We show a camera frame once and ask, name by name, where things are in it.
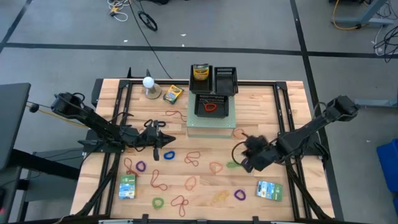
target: purple rubber band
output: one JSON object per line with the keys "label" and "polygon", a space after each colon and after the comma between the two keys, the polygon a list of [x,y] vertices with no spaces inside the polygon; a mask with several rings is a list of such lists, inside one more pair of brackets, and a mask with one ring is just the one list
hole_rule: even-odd
{"label": "purple rubber band", "polygon": [[[243,194],[243,197],[238,197],[238,193],[239,192],[241,192],[242,194]],[[237,190],[237,191],[235,191],[235,194],[234,194],[234,196],[236,197],[236,199],[238,199],[238,200],[244,200],[244,199],[246,199],[246,194],[244,193],[244,191],[243,190],[241,190],[241,189],[239,189],[239,190]]]}
{"label": "purple rubber band", "polygon": [[[140,169],[140,168],[139,168],[139,164],[142,164],[142,165],[144,166],[144,168]],[[136,164],[136,169],[137,169],[139,172],[144,172],[144,171],[147,169],[147,165],[145,164],[144,161],[139,161],[139,162],[137,162],[137,164]]]}

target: gray floor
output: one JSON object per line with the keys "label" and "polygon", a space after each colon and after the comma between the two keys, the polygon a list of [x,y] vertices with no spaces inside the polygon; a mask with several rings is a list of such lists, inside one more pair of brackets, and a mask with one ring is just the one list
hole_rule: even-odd
{"label": "gray floor", "polygon": [[[327,0],[296,2],[309,51],[373,52],[371,41],[377,27],[336,30],[329,22],[333,5]],[[0,0],[0,39],[24,3]],[[397,8],[398,2],[392,3]],[[156,33],[143,27],[154,46],[300,50],[289,0],[172,0],[165,6],[143,5],[159,25]],[[338,14],[363,10],[363,6],[342,4]],[[106,12],[106,1],[33,0],[9,42],[146,46],[132,17],[122,23]],[[239,79],[301,80],[310,101],[301,56],[203,52],[158,52],[158,56],[174,78],[188,78],[189,65],[208,62],[237,67]],[[338,95],[393,98],[398,89],[396,60],[386,64],[375,58],[310,57],[310,63],[321,101]],[[143,76],[148,68],[152,76],[166,78],[152,52],[6,47],[0,54],[0,84],[29,82],[29,99],[46,105],[54,93],[63,91],[79,91],[90,100],[96,78],[125,77],[129,67],[135,76]],[[376,154],[377,146],[398,138],[398,112],[361,110],[351,122],[332,124],[326,132],[345,220],[398,223]],[[33,152],[78,147],[76,141],[84,137],[84,129],[26,112],[16,148]],[[37,202],[29,207],[27,219],[67,215],[71,202]]]}

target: wooden table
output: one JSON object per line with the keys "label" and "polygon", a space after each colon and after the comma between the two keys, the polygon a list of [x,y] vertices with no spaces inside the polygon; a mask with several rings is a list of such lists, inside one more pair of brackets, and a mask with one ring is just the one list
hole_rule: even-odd
{"label": "wooden table", "polygon": [[[108,120],[112,117],[118,83],[119,80],[117,79],[103,81],[96,112]],[[295,127],[299,128],[311,120],[304,85],[302,82],[287,82],[287,86]],[[162,131],[165,134],[175,136],[177,140],[166,145],[160,151],[160,161],[153,160],[152,149],[145,149],[142,152],[126,149],[126,152],[122,154],[119,165],[111,218],[141,218],[142,214],[147,213],[149,218],[156,219],[252,220],[253,216],[258,216],[260,220],[294,220],[285,167],[273,164],[262,172],[254,171],[252,175],[247,174],[242,168],[229,169],[225,164],[232,160],[231,149],[236,143],[243,140],[239,131],[235,132],[237,138],[231,139],[189,138],[186,124],[178,114],[165,115],[167,110],[179,110],[186,115],[187,91],[189,90],[188,86],[180,87],[184,88],[186,92],[178,99],[176,104],[170,105],[162,98],[147,99],[142,85],[133,86],[129,112],[134,117],[128,117],[127,124],[141,129],[148,119],[165,121],[167,126],[162,128]],[[169,85],[162,86],[164,92],[168,88]],[[235,96],[235,104],[237,129],[242,128],[246,133],[253,135],[263,134],[268,139],[274,139],[277,136],[279,128],[272,88],[268,86],[240,86],[239,93]],[[289,130],[286,117],[284,121],[286,122],[286,130]],[[163,153],[170,150],[175,151],[175,158],[171,161],[163,160]],[[184,163],[187,153],[193,151],[200,151],[201,153],[197,167]],[[72,214],[79,211],[96,190],[103,157],[103,153],[92,153],[83,164],[71,209]],[[118,198],[118,186],[120,175],[126,174],[126,167],[124,166],[124,158],[126,157],[133,161],[134,170],[138,161],[144,161],[147,164],[147,169],[145,172],[139,173],[137,178],[136,198],[120,200]],[[209,168],[211,162],[223,164],[222,171],[217,174],[212,173]],[[316,156],[306,156],[302,164],[307,189],[319,206],[328,215],[333,216],[321,160]],[[150,181],[154,169],[160,171],[155,184],[168,185],[166,191],[151,187]],[[196,177],[197,185],[193,190],[188,191],[185,189],[184,183],[192,176]],[[259,180],[282,184],[284,188],[282,201],[276,202],[255,196]],[[239,201],[234,198],[233,194],[238,189],[245,191],[246,200]],[[215,195],[224,190],[229,192],[229,197],[215,203]],[[296,191],[300,215],[304,217],[302,198],[297,188]],[[189,201],[189,204],[184,206],[186,212],[184,217],[178,214],[179,206],[173,207],[170,205],[170,202],[178,195],[183,195]],[[164,199],[164,206],[160,210],[152,208],[152,199],[155,197]],[[104,213],[105,203],[106,197],[103,197],[101,213]]]}

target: tray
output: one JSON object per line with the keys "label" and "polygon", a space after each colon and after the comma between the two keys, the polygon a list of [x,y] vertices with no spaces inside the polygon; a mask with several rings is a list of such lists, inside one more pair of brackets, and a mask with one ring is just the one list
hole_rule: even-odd
{"label": "tray", "polygon": [[209,76],[206,80],[198,81],[193,77],[193,65],[189,78],[189,90],[194,94],[210,94],[213,91],[213,66],[209,67]]}
{"label": "tray", "polygon": [[[213,112],[205,111],[206,103],[214,103],[217,109]],[[195,115],[202,118],[225,118],[228,116],[228,97],[197,94],[195,99]]]}
{"label": "tray", "polygon": [[235,67],[215,67],[215,93],[234,96],[238,93],[238,78]]}

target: blue rubber band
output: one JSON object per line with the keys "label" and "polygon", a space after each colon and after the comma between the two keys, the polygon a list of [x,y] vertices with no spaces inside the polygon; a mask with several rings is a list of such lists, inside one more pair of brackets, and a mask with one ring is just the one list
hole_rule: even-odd
{"label": "blue rubber band", "polygon": [[174,151],[166,152],[163,156],[164,156],[164,159],[171,160],[171,159],[174,159],[175,152]]}

